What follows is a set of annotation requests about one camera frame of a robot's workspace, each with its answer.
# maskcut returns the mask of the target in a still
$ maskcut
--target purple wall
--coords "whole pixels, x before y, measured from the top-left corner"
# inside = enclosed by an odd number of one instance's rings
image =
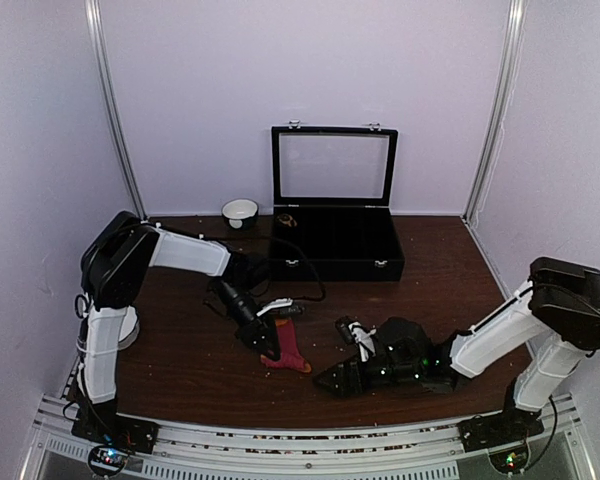
[[[600,268],[600,0],[530,2],[477,230],[509,288],[549,255]],[[600,463],[600,352],[566,385]]]
[[[130,208],[81,0],[0,2],[0,479],[74,358],[78,262]]]
[[[464,211],[493,102],[506,1],[119,0],[102,16],[149,213],[273,201],[273,124],[401,132],[394,212]]]

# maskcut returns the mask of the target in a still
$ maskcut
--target wooden table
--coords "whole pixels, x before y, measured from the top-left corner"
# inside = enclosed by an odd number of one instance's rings
[[[266,242],[264,217],[248,232],[229,232],[219,218],[159,219],[191,233],[236,239],[245,251]],[[459,218],[396,217],[406,265],[400,283],[327,283],[327,299],[295,321],[300,352],[314,373],[355,353],[334,328],[343,315],[365,325],[389,316],[421,323],[434,342],[478,322],[501,294]],[[136,301],[141,332],[118,362],[120,412],[209,425],[322,428],[386,425],[483,413],[502,407],[507,385],[529,363],[521,347],[468,386],[449,395],[386,388],[350,399],[316,389],[309,375],[269,370],[234,337],[236,325],[202,305],[208,278],[152,269]],[[312,283],[273,284],[266,298],[317,292]]]

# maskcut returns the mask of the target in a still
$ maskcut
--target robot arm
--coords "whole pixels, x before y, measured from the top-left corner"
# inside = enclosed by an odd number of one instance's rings
[[[541,433],[538,416],[550,395],[583,358],[600,349],[600,271],[539,258],[510,299],[439,345],[420,325],[399,317],[376,331],[364,329],[364,335],[348,318],[336,328],[360,352],[314,382],[341,397],[405,383],[451,392],[524,342],[548,334],[536,358],[510,385],[503,412],[459,424],[465,450],[490,448]]]
[[[134,437],[136,451],[150,451],[153,425],[124,424],[116,415],[115,371],[118,350],[135,340],[139,328],[132,303],[150,267],[169,267],[211,277],[209,288],[237,324],[236,337],[273,360],[280,358],[271,313],[293,315],[301,309],[283,298],[261,306],[247,293],[267,277],[263,262],[230,252],[224,245],[163,229],[128,212],[119,213],[87,249],[81,260],[83,295],[76,301],[82,318],[78,339],[80,362],[74,398],[79,418],[74,434],[94,441],[120,432]]]

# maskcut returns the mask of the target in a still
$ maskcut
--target metal frame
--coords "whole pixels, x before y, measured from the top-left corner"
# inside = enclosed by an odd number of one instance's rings
[[[104,95],[105,105],[107,107],[107,118],[109,120],[109,128],[113,137],[113,143],[122,168],[124,181],[131,196],[133,207],[136,214],[142,218],[147,218],[147,213],[140,197],[140,190],[136,182],[127,144],[124,140],[122,125],[120,123],[120,114],[116,105],[116,99],[113,93],[113,83],[111,81],[111,71],[109,70],[109,60],[107,58],[107,50],[105,47],[104,31],[102,29],[102,19],[100,17],[100,0],[85,0],[85,8],[87,12],[87,23],[89,25],[89,34],[93,43],[93,51],[98,63],[98,71],[100,73],[100,84]]]
[[[527,8],[527,0],[511,0],[509,5],[509,22],[505,35],[500,75],[493,101],[491,119],[487,129],[487,136],[482,147],[480,163],[473,182],[469,201],[463,215],[464,220],[470,225],[475,224],[480,202],[488,183],[488,175],[495,160],[496,148],[501,137],[501,126],[504,113],[511,95],[513,78],[518,63],[520,44],[522,39],[522,26]]]
[[[71,436],[73,422],[62,414],[66,404],[66,400],[43,397],[27,439],[29,450],[19,480],[38,478],[46,452],[86,460],[93,445]],[[556,406],[556,435],[573,435],[577,443],[570,447],[571,457],[580,478],[595,480],[586,453],[588,444],[581,436],[582,423],[571,396],[558,397]],[[74,417],[76,408],[70,407],[66,413]],[[181,480],[390,480],[425,478],[426,474],[420,477],[418,472],[444,471],[448,476],[431,478],[453,480],[459,478],[458,461],[487,454],[486,450],[464,452],[456,426],[464,418],[328,430],[241,429],[157,421],[160,430],[153,454],[135,455],[125,472],[142,478]],[[546,407],[540,418],[545,432],[537,439],[549,435],[553,410]]]

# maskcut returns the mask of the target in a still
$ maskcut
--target red sock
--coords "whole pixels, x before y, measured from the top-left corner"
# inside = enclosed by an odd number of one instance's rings
[[[302,373],[311,373],[311,365],[298,351],[293,321],[291,319],[276,320],[276,329],[280,343],[280,360],[274,362],[270,358],[260,355],[260,361],[269,368],[290,368]]]

